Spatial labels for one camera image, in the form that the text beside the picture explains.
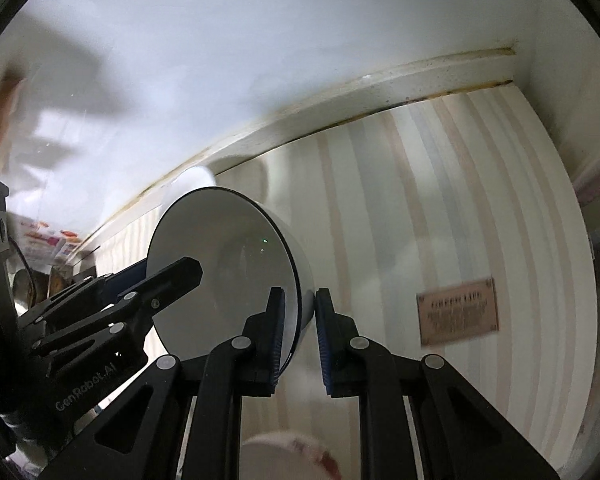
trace metal bolt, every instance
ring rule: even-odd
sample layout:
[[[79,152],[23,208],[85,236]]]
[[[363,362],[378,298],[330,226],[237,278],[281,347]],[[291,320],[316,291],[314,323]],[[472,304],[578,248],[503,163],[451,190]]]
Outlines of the metal bolt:
[[[445,365],[445,360],[437,354],[429,354],[424,358],[424,364],[434,370],[440,370]]]
[[[351,338],[351,341],[349,341],[349,344],[351,345],[352,348],[355,348],[356,350],[364,350],[365,348],[368,348],[369,346],[369,339],[367,339],[366,337],[353,337]]]
[[[4,218],[0,218],[0,240],[3,242],[7,241],[7,224]]]
[[[176,358],[172,355],[158,357],[158,360],[155,362],[155,365],[160,368],[160,370],[168,370],[169,368],[173,368],[175,364]]]
[[[111,328],[109,328],[109,333],[110,334],[117,334],[118,332],[120,332],[123,328],[125,327],[124,323],[116,323],[114,326],[112,326]]]
[[[249,348],[250,345],[251,339],[249,339],[245,335],[239,335],[238,337],[234,337],[234,339],[231,341],[231,346],[234,347],[236,350]]]

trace screw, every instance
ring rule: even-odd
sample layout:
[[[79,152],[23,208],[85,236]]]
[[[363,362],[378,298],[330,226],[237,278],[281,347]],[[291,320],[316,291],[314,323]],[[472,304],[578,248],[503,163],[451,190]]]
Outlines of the screw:
[[[356,350],[364,350],[365,348],[368,348],[369,346],[369,339],[367,339],[366,337],[353,337],[351,338],[351,341],[349,341],[349,344],[351,345],[352,348],[355,348]]]
[[[112,326],[111,328],[109,328],[109,333],[110,334],[117,334],[118,332],[120,332],[123,328],[125,327],[124,323],[116,323],[114,326]]]
[[[175,364],[176,358],[172,355],[158,357],[158,360],[155,362],[155,365],[160,368],[160,370],[168,370],[169,368],[173,368]]]
[[[231,341],[231,346],[234,347],[236,350],[243,350],[245,348],[249,348],[250,345],[251,339],[244,335],[234,337],[234,339]]]
[[[445,360],[437,354],[429,354],[424,358],[424,364],[434,370],[440,370],[445,365]]]

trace wall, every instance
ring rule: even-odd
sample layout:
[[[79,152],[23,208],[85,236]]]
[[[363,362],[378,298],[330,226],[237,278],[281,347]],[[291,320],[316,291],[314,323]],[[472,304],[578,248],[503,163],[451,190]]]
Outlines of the wall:
[[[246,124],[415,60],[515,46],[523,84],[537,1],[30,0],[0,39],[28,77],[10,210],[80,239]]]
[[[218,184],[286,223],[315,288],[329,287],[361,335],[410,358],[443,354],[553,466],[564,464],[595,358],[592,264],[568,176],[515,86],[330,128],[225,171]],[[155,209],[98,248],[98,273],[144,257],[157,221]],[[487,276],[499,331],[421,347],[416,295]],[[158,330],[169,315],[177,310],[158,314]],[[145,349],[160,355],[151,337]],[[243,438],[287,428],[312,434],[344,478],[360,478],[357,404],[325,396],[313,325],[276,395],[245,399],[242,414]]]
[[[523,90],[583,195],[600,176],[600,38],[569,0],[540,0],[537,32]]]
[[[84,240],[67,257],[67,264],[75,267],[85,254],[162,203],[168,184],[193,165],[206,166],[218,174],[308,133],[354,117],[449,91],[497,86],[513,79],[517,59],[511,49],[501,48],[406,63],[282,108],[251,127],[218,140],[163,175]]]

